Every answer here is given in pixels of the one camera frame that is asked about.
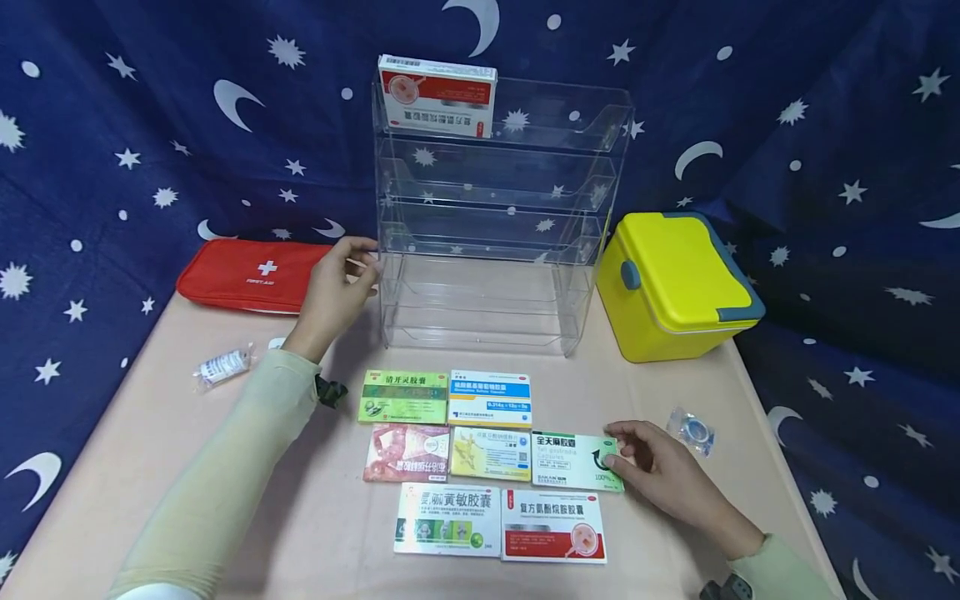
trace blue starry backdrop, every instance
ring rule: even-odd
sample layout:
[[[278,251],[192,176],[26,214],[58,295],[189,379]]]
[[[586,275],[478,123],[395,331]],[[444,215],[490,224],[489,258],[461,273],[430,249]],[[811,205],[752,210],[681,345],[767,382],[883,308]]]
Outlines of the blue starry backdrop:
[[[848,595],[960,596],[958,29],[950,0],[3,3],[0,584],[204,240],[374,235],[391,53],[629,89],[616,216],[701,211],[755,283],[738,345]]]

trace yellow medicine box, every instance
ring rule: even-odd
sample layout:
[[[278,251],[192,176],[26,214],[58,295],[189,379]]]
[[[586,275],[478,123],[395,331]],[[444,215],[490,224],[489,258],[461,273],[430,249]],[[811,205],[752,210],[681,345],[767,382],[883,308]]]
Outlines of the yellow medicine box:
[[[632,363],[696,358],[766,312],[695,212],[624,217],[600,262],[597,289],[620,353]]]

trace blue and white medicine box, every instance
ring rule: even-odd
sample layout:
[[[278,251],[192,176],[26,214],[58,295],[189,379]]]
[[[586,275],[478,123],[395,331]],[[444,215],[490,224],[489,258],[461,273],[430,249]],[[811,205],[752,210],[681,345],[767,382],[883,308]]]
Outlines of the blue and white medicine box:
[[[482,371],[450,374],[447,421],[451,425],[530,429],[531,408],[528,375]]]

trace light green sleeve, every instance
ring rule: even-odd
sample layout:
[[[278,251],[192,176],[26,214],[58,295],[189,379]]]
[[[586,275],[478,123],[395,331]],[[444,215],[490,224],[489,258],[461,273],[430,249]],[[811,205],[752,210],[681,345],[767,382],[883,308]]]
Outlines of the light green sleeve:
[[[140,593],[156,584],[214,596],[276,462],[317,406],[317,371],[296,354],[267,352],[223,425],[156,507],[108,598],[178,597]]]
[[[753,556],[730,563],[730,569],[750,584],[755,600],[836,600],[827,582],[773,535]]]

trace table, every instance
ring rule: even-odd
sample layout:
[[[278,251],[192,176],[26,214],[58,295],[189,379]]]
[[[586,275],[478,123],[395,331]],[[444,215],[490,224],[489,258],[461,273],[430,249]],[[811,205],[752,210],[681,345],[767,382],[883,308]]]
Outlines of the table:
[[[717,429],[702,461],[727,497],[783,537],[843,597],[732,342],[703,358],[632,365],[599,298],[571,358],[384,349],[376,302],[324,358],[324,375],[361,388],[367,368],[526,372],[539,429],[599,434],[612,420],[666,424],[677,405]],[[229,412],[243,379],[198,396],[193,369],[253,341],[264,351],[290,318],[203,308],[176,295],[0,591],[0,600],[101,598],[152,510]],[[370,428],[319,409],[281,460],[219,598],[696,598],[727,576],[690,528],[626,494],[602,493],[606,566],[504,564],[395,555],[398,484],[365,483]],[[454,483],[485,480],[451,478]]]

